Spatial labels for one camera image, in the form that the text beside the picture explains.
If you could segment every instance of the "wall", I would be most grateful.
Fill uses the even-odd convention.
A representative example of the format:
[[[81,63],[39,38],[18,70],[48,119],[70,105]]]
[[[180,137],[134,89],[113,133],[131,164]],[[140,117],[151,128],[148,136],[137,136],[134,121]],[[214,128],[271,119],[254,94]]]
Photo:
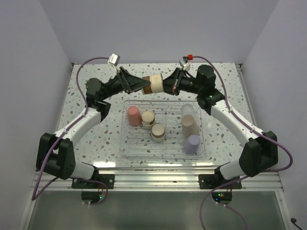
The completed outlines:
[[[243,63],[278,0],[40,0],[69,59]]]
[[[290,213],[307,228],[307,1],[280,0],[249,54],[243,76],[258,125],[293,154],[281,172]],[[288,157],[279,151],[280,166]]]
[[[0,226],[15,230],[71,68],[38,0],[1,1],[0,30]]]

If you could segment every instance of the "speckled tabletop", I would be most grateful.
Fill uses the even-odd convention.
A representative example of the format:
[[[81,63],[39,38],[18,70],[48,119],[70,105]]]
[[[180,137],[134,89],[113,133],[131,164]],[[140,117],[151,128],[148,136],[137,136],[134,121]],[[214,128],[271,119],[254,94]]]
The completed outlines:
[[[196,75],[198,66],[201,63],[192,63],[190,73]],[[76,72],[80,65],[74,65],[71,81],[68,87],[59,127],[64,127],[73,120],[83,109],[82,100],[76,86]],[[122,64],[131,74],[143,77],[161,72],[163,78],[168,77],[179,64]],[[247,120],[251,121],[248,105],[244,92],[236,71],[234,63],[215,63],[221,73],[228,98],[232,106],[238,110]],[[86,81],[90,78],[98,78],[103,82],[115,76],[114,70],[108,65],[86,65],[79,77],[80,85],[85,92]],[[216,87],[223,92],[219,79],[216,80]],[[146,167],[146,166],[209,166],[221,165],[228,161],[238,159],[242,152],[242,147],[226,127],[215,118],[207,115],[203,110],[202,134],[205,145],[205,155],[200,159],[171,159],[171,160],[148,160],[126,159],[120,152],[121,125],[124,113],[124,102],[127,100],[147,100],[147,101],[196,101],[196,95],[180,92],[179,96],[172,96],[166,93],[143,95],[141,91],[132,93],[120,93],[106,99],[111,103],[111,109],[107,118],[89,131],[76,145],[75,157],[78,161],[93,164],[97,167]]]

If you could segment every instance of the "beige cup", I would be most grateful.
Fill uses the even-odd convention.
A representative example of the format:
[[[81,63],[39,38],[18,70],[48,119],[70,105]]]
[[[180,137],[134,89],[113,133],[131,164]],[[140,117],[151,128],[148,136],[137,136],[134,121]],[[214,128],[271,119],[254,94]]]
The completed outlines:
[[[183,134],[186,138],[191,135],[199,135],[200,129],[195,119],[191,115],[185,115],[181,119]]]

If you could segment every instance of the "wire rack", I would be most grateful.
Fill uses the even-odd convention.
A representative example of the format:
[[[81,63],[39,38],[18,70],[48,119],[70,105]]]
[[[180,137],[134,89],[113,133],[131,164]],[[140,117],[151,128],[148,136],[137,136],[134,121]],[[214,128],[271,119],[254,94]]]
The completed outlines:
[[[186,154],[183,150],[185,137],[181,127],[180,109],[184,104],[191,104],[197,112],[200,125],[201,144],[198,152],[193,155]],[[165,140],[155,143],[151,138],[151,131],[142,125],[131,126],[128,123],[127,109],[136,106],[141,114],[145,111],[155,113],[156,123],[165,126]],[[201,111],[196,101],[125,101],[121,128],[120,152],[125,158],[137,160],[171,160],[199,159],[205,155],[205,146],[202,132]]]

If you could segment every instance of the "purple cable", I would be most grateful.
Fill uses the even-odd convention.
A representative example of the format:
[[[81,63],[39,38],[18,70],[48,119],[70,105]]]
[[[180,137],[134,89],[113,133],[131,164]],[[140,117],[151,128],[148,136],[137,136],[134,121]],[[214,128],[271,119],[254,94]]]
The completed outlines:
[[[77,124],[86,114],[87,114],[87,111],[88,111],[88,104],[87,104],[87,101],[86,101],[86,97],[85,95],[83,94],[81,88],[80,88],[80,85],[79,85],[79,73],[80,73],[80,70],[83,68],[83,66],[85,64],[87,64],[88,62],[90,61],[93,61],[93,60],[96,60],[96,59],[109,59],[107,57],[94,57],[94,58],[91,58],[87,61],[85,61],[83,64],[80,65],[80,67],[78,68],[78,71],[77,71],[77,74],[76,74],[76,84],[77,84],[77,87],[78,87],[78,90],[82,96],[82,98],[84,99],[84,102],[85,102],[85,112],[83,115],[81,115],[80,117],[78,117],[78,119],[76,119],[74,122],[72,122],[67,128],[66,128],[66,131],[70,130],[75,124]],[[56,141],[53,143],[53,145],[50,147],[50,149],[48,150],[45,158],[44,158],[44,161],[42,163],[42,166],[39,170],[39,174],[38,174],[38,178],[36,180],[36,184],[35,184],[35,187],[34,187],[34,191],[33,191],[33,194],[32,194],[32,200],[36,200],[41,194],[42,192],[52,183],[54,182],[56,178],[53,178],[50,182],[48,182],[47,185],[45,185],[39,192],[37,192],[38,190],[38,186],[39,186],[39,183],[42,179],[42,176],[43,176],[43,172],[44,172],[44,169],[45,169],[45,166],[47,164],[47,161],[48,161],[48,158],[49,156],[51,155],[53,149],[56,147],[56,145],[59,143],[59,141],[62,139],[62,137],[65,135],[65,132],[61,133],[61,135],[56,139]]]
[[[208,62],[209,65],[210,65],[210,66],[214,69],[214,71],[217,73],[217,76],[219,77],[219,79],[220,79],[220,81],[221,81],[222,88],[223,88],[223,91],[224,91],[226,106],[227,106],[227,108],[229,109],[229,111],[231,112],[231,114],[232,114],[241,124],[243,124],[247,129],[249,129],[251,132],[253,132],[253,133],[257,134],[258,136],[260,136],[260,137],[262,137],[262,138],[268,140],[269,142],[271,142],[271,143],[273,143],[273,144],[279,146],[279,147],[282,148],[282,149],[287,153],[287,155],[289,156],[290,162],[289,162],[289,164],[288,164],[287,166],[282,167],[282,168],[280,168],[280,169],[266,170],[265,172],[279,172],[279,171],[283,171],[283,170],[286,170],[286,169],[290,168],[290,167],[292,166],[292,164],[293,164],[293,157],[292,157],[290,151],[289,151],[285,146],[283,146],[282,144],[278,143],[277,141],[275,141],[275,140],[273,140],[273,139],[271,139],[271,138],[268,138],[268,137],[266,137],[265,135],[263,135],[263,134],[261,134],[261,133],[255,131],[255,130],[253,130],[252,127],[250,127],[250,126],[249,126],[248,124],[246,124],[240,117],[238,117],[238,116],[236,115],[236,113],[230,109],[230,105],[229,105],[228,98],[227,98],[226,87],[225,87],[225,84],[224,84],[224,82],[223,82],[222,76],[220,75],[219,71],[218,71],[218,70],[216,69],[216,67],[212,64],[212,62],[209,61],[208,59],[206,59],[205,57],[202,57],[202,56],[193,56],[193,57],[194,57],[194,58],[200,58],[200,59],[203,59],[203,60],[205,60],[206,62]],[[223,184],[223,185],[221,185],[221,186],[219,186],[219,187],[217,187],[217,188],[211,190],[211,191],[204,197],[204,199],[201,201],[201,206],[200,206],[200,220],[201,220],[201,226],[202,226],[202,228],[203,228],[204,230],[206,230],[206,228],[205,228],[205,226],[204,226],[204,224],[203,224],[203,221],[202,221],[202,207],[203,207],[203,203],[204,203],[205,200],[208,198],[208,196],[209,196],[212,192],[214,192],[215,190],[217,190],[217,189],[224,188],[224,187],[226,187],[226,186],[228,186],[228,185],[232,185],[232,184],[234,184],[234,183],[236,183],[236,182],[238,182],[238,181],[242,181],[242,180],[244,180],[244,179],[246,179],[246,178],[248,178],[248,176],[244,176],[244,177],[242,177],[242,178],[240,178],[240,179],[237,179],[237,180],[234,180],[234,181],[225,183],[225,184]],[[245,225],[245,230],[247,230],[247,229],[248,229],[248,225],[247,225],[247,222],[246,222],[245,218],[244,218],[237,210],[235,210],[234,208],[229,207],[229,206],[226,206],[226,207],[229,208],[229,209],[231,209],[231,210],[233,210],[234,212],[236,212],[236,213],[243,219],[244,225]]]
[[[100,204],[101,202],[103,202],[105,199],[106,199],[106,196],[107,196],[107,193],[108,193],[108,189],[107,189],[107,185],[101,181],[92,181],[92,180],[84,180],[84,179],[80,179],[82,181],[85,181],[85,182],[89,182],[89,183],[97,183],[97,184],[101,184],[104,186],[104,188],[106,189],[106,194],[103,198],[101,198],[97,203],[90,203],[90,205],[98,205]]]

